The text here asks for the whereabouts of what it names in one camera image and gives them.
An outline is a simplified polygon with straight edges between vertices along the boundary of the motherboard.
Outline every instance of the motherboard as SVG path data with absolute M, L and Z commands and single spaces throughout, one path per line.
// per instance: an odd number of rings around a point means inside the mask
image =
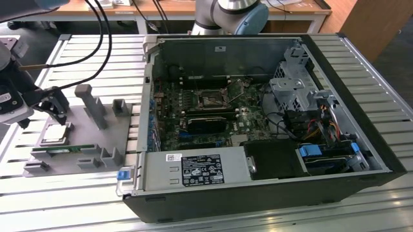
M 162 150 L 239 146 L 271 137 L 261 108 L 263 84 L 247 77 L 191 77 L 155 84 Z

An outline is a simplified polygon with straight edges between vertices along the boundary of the desk leg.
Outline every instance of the desk leg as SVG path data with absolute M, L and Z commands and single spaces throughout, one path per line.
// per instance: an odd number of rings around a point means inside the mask
M 142 16 L 136 16 L 136 25 L 138 25 L 138 31 L 140 35 L 146 35 L 148 33 L 147 23 Z
M 312 21 L 308 33 L 318 33 L 320 32 L 325 18 L 326 18 L 326 15 L 324 15 L 324 14 L 320 14 L 320 15 L 316 16 L 314 20 Z

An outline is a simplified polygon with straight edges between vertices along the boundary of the warning symbol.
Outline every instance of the warning symbol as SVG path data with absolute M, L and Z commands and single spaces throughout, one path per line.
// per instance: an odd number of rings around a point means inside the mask
M 190 169 L 183 170 L 183 176 L 191 176 L 191 170 Z

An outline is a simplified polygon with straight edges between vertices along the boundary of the barcode sticker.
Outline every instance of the barcode sticker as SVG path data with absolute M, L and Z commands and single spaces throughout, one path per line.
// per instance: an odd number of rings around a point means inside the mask
M 167 154 L 167 161 L 181 161 L 182 154 Z
M 134 12 L 132 11 L 116 11 L 115 12 L 115 14 L 118 14 L 118 15 L 132 15 L 134 14 Z

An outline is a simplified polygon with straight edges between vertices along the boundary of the white label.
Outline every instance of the white label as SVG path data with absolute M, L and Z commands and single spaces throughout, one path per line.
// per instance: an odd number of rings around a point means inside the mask
M 0 95 L 0 103 L 7 102 L 8 100 L 11 100 L 12 95 L 9 93 L 4 93 Z
M 215 47 L 215 52 L 225 52 L 226 51 L 226 47 L 221 46 L 221 47 Z
M 167 161 L 181 161 L 182 154 L 167 154 Z
M 118 14 L 118 15 L 132 15 L 134 14 L 134 12 L 131 12 L 131 11 L 116 11 L 115 12 L 115 14 Z

